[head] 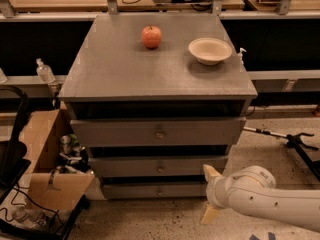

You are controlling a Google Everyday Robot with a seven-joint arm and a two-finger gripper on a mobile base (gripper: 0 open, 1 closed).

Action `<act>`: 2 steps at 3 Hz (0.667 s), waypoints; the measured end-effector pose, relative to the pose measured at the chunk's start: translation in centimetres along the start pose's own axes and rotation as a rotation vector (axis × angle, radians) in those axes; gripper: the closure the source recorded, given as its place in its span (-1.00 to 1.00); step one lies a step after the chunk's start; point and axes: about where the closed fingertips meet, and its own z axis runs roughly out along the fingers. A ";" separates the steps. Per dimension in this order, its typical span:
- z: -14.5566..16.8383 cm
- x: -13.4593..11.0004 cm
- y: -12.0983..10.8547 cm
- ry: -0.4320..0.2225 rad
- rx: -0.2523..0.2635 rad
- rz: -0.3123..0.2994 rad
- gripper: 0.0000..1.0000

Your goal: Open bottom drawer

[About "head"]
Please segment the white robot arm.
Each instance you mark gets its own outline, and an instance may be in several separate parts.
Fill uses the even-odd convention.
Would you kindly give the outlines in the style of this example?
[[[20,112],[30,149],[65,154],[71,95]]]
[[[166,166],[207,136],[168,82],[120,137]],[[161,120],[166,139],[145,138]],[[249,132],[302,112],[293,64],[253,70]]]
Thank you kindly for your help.
[[[210,224],[221,209],[274,220],[320,232],[320,191],[276,188],[274,176],[260,166],[249,166],[229,176],[204,164],[207,206],[201,220]]]

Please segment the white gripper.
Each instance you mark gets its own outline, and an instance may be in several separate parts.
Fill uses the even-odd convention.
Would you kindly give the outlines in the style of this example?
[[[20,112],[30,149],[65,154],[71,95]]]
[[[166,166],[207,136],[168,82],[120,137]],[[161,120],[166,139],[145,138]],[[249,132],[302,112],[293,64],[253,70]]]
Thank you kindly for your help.
[[[227,192],[234,180],[230,177],[220,176],[220,173],[208,164],[203,165],[203,171],[205,179],[208,182],[206,195],[209,204],[206,205],[201,224],[208,225],[218,217],[218,209],[229,207]]]

